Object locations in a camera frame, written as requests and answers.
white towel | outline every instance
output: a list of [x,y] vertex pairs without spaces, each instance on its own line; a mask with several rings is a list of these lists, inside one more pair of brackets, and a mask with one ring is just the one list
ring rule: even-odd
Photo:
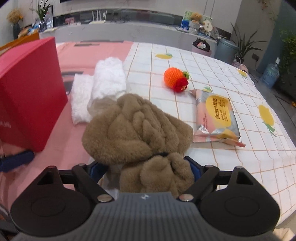
[[122,61],[109,57],[100,60],[94,76],[76,74],[71,90],[72,120],[90,122],[126,93],[127,82]]
[[95,99],[108,97],[112,100],[117,100],[125,92],[126,75],[122,61],[113,57],[99,61],[94,70],[94,86],[88,107],[92,105]]
[[91,98],[94,77],[88,74],[75,74],[71,90],[72,121],[74,125],[80,122],[90,122],[91,115],[87,104]]

plastic bottle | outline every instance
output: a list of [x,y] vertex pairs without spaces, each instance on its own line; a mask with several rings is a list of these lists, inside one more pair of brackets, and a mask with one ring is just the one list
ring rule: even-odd
[[269,64],[260,78],[269,88],[273,87],[279,77],[279,62],[280,59],[277,58],[275,64]]
[[53,27],[54,25],[54,17],[52,15],[52,13],[48,12],[45,17],[44,17],[44,21],[46,22],[46,29],[50,29]]

vase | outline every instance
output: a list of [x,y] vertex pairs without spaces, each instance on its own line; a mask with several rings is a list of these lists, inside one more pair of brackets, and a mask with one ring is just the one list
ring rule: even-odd
[[13,32],[13,39],[17,39],[19,33],[20,33],[20,25],[19,23],[15,23],[12,27]]
[[46,22],[44,20],[40,21],[39,23],[39,32],[43,32],[47,29]]

brown plush toy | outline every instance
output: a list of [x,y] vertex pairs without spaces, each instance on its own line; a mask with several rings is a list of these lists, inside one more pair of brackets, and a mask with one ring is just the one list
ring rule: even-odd
[[149,100],[134,94],[121,96],[93,118],[82,137],[85,150],[97,162],[123,165],[121,192],[167,192],[178,197],[194,175],[184,152],[193,130]]
[[197,23],[202,19],[202,15],[199,14],[198,12],[192,12],[191,18],[193,23]]

concrete floor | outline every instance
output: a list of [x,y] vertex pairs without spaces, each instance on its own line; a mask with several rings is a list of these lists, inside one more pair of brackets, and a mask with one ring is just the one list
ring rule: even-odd
[[[269,89],[259,80],[261,76],[259,73],[252,71],[251,74],[249,76],[255,83],[256,88],[278,115],[289,137],[296,146],[296,108],[291,106],[292,99],[277,92],[275,89]],[[296,211],[277,228],[290,228],[296,234]]]

